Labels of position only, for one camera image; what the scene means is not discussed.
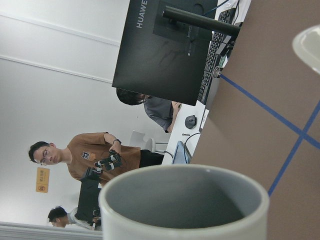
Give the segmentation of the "black computer mouse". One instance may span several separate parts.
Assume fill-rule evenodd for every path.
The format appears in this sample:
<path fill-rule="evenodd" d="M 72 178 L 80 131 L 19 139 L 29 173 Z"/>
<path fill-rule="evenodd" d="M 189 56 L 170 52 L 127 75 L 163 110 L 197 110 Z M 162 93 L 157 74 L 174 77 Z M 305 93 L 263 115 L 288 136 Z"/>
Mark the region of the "black computer mouse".
<path fill-rule="evenodd" d="M 187 129 L 193 129 L 197 125 L 197 117 L 195 115 L 189 115 L 185 118 L 184 125 Z"/>

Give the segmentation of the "person at bottom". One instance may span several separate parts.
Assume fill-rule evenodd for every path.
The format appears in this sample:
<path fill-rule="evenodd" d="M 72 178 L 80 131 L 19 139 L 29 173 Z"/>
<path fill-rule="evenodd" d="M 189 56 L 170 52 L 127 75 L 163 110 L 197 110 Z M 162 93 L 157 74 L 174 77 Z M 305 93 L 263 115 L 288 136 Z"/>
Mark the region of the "person at bottom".
<path fill-rule="evenodd" d="M 66 225 L 76 225 L 78 227 L 91 231 L 102 231 L 102 227 L 97 223 L 95 223 L 95 226 L 93 226 L 92 223 L 77 219 L 77 211 L 77 207 L 75 207 L 71 212 L 66 212 L 63 207 L 56 206 L 55 208 L 50 210 L 47 219 L 48 222 L 51 223 L 54 227 L 65 228 Z"/>

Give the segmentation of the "orange wall sign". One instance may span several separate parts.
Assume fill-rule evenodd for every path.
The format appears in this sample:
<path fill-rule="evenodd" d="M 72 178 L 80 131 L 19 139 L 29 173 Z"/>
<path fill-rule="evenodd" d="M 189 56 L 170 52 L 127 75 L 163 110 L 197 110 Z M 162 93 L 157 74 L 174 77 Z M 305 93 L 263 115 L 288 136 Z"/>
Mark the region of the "orange wall sign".
<path fill-rule="evenodd" d="M 36 173 L 35 191 L 38 193 L 48 193 L 50 170 L 44 167 L 38 167 Z"/>

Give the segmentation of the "white bowl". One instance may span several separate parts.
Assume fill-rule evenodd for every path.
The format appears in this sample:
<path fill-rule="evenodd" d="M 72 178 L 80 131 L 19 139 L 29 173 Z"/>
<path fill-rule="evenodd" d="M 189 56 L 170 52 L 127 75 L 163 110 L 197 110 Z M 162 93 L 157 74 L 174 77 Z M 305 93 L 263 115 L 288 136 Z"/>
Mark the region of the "white bowl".
<path fill-rule="evenodd" d="M 300 60 L 320 74 L 320 25 L 309 27 L 292 40 L 292 48 Z"/>

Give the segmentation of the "black keyboard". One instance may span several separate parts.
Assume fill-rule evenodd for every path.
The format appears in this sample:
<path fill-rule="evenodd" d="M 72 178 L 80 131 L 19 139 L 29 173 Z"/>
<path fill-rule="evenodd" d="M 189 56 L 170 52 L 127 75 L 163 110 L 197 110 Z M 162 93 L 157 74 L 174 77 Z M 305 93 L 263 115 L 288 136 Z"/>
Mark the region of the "black keyboard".
<path fill-rule="evenodd" d="M 219 66 L 220 69 L 223 68 L 222 60 L 226 55 L 231 53 L 236 39 L 236 37 L 224 33 L 213 32 L 197 97 L 200 103 L 206 105 L 210 95 L 214 68 L 217 66 Z"/>

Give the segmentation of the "person in grey shirt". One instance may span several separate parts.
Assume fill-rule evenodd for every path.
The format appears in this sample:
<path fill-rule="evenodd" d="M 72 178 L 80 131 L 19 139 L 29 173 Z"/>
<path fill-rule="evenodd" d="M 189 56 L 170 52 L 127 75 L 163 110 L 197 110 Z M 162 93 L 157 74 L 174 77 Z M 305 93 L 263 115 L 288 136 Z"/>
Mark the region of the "person in grey shirt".
<path fill-rule="evenodd" d="M 130 106 L 143 104 L 147 116 L 160 125 L 166 133 L 171 133 L 181 107 L 180 102 L 162 99 L 138 92 L 116 88 L 118 99 Z"/>

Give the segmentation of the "person in brown shirt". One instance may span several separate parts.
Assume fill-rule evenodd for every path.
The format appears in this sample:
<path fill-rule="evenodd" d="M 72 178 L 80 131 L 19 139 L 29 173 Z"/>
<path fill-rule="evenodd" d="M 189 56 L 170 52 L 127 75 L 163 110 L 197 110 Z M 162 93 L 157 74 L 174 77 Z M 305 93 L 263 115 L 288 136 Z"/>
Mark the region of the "person in brown shirt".
<path fill-rule="evenodd" d="M 76 135 L 66 148 L 57 148 L 54 143 L 39 141 L 30 146 L 30 161 L 46 166 L 65 163 L 70 175 L 80 180 L 88 168 L 107 159 L 110 152 L 117 153 L 120 160 L 109 159 L 99 176 L 99 183 L 104 186 L 113 178 L 138 168 L 161 165 L 162 154 L 139 147 L 122 145 L 121 141 L 108 132 L 82 133 Z"/>

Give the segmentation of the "black Huawei monitor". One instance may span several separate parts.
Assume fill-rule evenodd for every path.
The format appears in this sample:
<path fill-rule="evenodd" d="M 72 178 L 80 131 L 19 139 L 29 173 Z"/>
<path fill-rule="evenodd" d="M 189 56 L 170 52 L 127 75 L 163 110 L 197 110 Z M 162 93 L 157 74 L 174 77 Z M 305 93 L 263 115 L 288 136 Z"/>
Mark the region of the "black Huawei monitor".
<path fill-rule="evenodd" d="M 112 85 L 194 106 L 213 33 L 240 27 L 215 19 L 215 0 L 129 2 Z"/>

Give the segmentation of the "white ribbed mug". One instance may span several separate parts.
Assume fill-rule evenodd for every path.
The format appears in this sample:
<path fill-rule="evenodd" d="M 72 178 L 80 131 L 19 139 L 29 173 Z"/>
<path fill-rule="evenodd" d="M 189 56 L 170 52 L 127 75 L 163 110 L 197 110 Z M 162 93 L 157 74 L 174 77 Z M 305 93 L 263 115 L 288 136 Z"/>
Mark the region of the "white ribbed mug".
<path fill-rule="evenodd" d="M 265 240 L 269 203 L 255 180 L 199 164 L 132 170 L 99 195 L 105 240 Z"/>

